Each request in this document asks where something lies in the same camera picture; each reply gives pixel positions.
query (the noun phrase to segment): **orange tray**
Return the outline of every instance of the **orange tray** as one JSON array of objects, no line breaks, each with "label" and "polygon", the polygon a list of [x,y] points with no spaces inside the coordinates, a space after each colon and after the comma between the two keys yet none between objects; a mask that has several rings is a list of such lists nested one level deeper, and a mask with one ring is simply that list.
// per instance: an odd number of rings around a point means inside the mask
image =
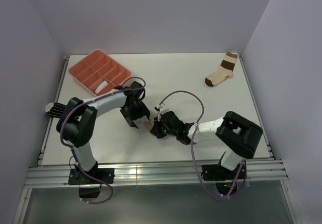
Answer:
[{"label": "orange tray", "polygon": [[[95,96],[109,92],[131,76],[128,69],[99,49],[75,64],[68,72]],[[104,81],[108,85],[96,94],[96,88]]]}]

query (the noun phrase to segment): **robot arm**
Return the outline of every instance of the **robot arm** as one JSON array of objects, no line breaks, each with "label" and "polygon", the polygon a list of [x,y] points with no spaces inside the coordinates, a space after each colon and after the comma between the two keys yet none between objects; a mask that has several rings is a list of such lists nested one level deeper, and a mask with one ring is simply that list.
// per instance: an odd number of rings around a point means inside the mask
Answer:
[{"label": "robot arm", "polygon": [[[142,87],[140,83],[133,82],[129,88],[135,89],[139,87]],[[118,86],[107,94],[122,89],[125,89],[125,87]],[[150,111],[140,98],[142,94],[144,94],[144,89],[141,91],[126,91],[119,94],[112,94],[106,98],[103,98],[102,95],[99,96],[102,99],[98,101],[95,101],[98,97],[86,100],[72,98],[69,101],[57,124],[56,129],[58,132],[61,131],[62,123],[71,110],[83,102],[92,102],[77,109],[69,118],[63,130],[64,139],[74,150],[79,164],[86,172],[98,167],[98,163],[92,154],[90,146],[90,139],[93,135],[96,118],[115,108],[121,108],[120,112],[128,124],[132,127],[137,127],[135,124],[137,119],[142,117],[149,119],[150,117]]]},{"label": "robot arm", "polygon": [[[158,112],[158,117],[154,118],[150,133],[157,138],[171,135],[185,145],[190,144],[196,124],[183,123],[174,112],[168,111],[164,105],[155,109]],[[218,172],[225,172],[228,173],[227,176],[231,176],[229,172],[232,173],[243,159],[254,157],[262,134],[263,130],[258,125],[234,112],[227,112],[222,118],[199,124],[194,144],[219,139],[223,141],[228,150],[219,162]],[[218,174],[218,180],[225,179],[224,175]]]}]

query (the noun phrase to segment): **white wall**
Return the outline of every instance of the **white wall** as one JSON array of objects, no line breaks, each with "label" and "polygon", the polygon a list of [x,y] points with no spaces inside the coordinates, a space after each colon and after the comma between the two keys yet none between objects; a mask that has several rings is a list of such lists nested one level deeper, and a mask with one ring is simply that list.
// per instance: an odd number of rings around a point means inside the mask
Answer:
[{"label": "white wall", "polygon": [[322,221],[322,0],[270,0],[244,61],[305,223]]},{"label": "white wall", "polygon": [[31,0],[66,54],[243,52],[269,0]]},{"label": "white wall", "polygon": [[0,0],[0,15],[0,223],[11,223],[63,58],[29,0]]}]

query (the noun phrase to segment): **metal frame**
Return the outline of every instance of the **metal frame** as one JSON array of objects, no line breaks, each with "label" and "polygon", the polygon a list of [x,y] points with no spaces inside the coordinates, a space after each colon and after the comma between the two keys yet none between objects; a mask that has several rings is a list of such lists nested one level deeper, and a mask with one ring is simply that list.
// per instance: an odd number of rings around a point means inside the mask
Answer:
[{"label": "metal frame", "polygon": [[285,195],[285,199],[288,205],[288,209],[290,211],[290,215],[294,224],[303,224],[302,217],[299,213],[295,198],[293,196],[293,192],[291,190],[291,186],[288,180],[281,180],[281,185],[283,188],[283,192]]},{"label": "metal frame", "polygon": [[[246,76],[247,84],[251,92],[253,103],[260,121],[258,108],[255,102],[255,98],[245,71],[243,60],[239,55],[243,71]],[[66,73],[69,57],[66,57],[62,76],[59,82],[58,91],[55,100],[57,101],[62,82]],[[36,168],[30,168],[26,177],[24,189],[21,195],[21,199],[18,205],[14,223],[23,223],[24,216],[29,203],[29,198],[33,188],[78,188],[78,186],[68,186],[68,177],[70,168],[67,165],[64,166],[42,166],[42,158],[46,148],[46,142],[52,120],[49,121],[46,134],[43,141],[43,146],[39,156],[38,166]],[[256,159],[247,161],[248,180],[250,181],[268,181],[268,180],[281,180],[284,187],[287,185],[287,174],[281,160],[275,160],[271,152],[271,147],[267,141],[267,136],[264,130],[264,138],[267,143],[267,148],[270,152],[270,158]],[[217,164],[218,161],[198,161],[198,168],[201,171],[201,166],[204,164]],[[128,185],[160,185],[160,184],[194,184],[198,183],[198,179],[191,161],[189,162],[167,162],[167,163],[144,163],[144,164],[104,164],[99,168],[115,168],[114,183],[112,186],[128,186]],[[284,193],[287,203],[290,208],[293,220],[296,219],[296,212],[294,212],[295,200],[292,197],[292,193],[289,187],[284,188]]]},{"label": "metal frame", "polygon": [[[199,171],[204,164],[217,164],[218,161],[198,161]],[[169,162],[151,164],[108,164],[99,168],[114,168],[112,186],[194,184],[198,179],[192,162]],[[281,160],[247,161],[248,180],[287,180]],[[25,188],[75,188],[67,184],[69,166],[37,167],[29,170]]]}]

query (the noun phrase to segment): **brown stripe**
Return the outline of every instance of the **brown stripe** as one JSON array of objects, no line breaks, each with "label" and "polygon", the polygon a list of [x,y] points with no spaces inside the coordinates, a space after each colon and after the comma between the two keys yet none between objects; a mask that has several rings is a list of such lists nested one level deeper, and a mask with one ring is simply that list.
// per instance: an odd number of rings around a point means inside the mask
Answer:
[{"label": "brown stripe", "polygon": [[208,78],[205,79],[205,83],[207,86],[213,87],[211,80],[209,80]]},{"label": "brown stripe", "polygon": [[230,56],[230,57],[233,57],[235,59],[237,59],[237,55],[236,54],[232,54],[230,52],[227,52],[226,55]]},{"label": "brown stripe", "polygon": [[223,60],[222,63],[221,63],[221,66],[224,67],[225,69],[233,70],[233,68],[235,67],[235,64],[230,63],[230,62],[228,62],[226,60]]}]

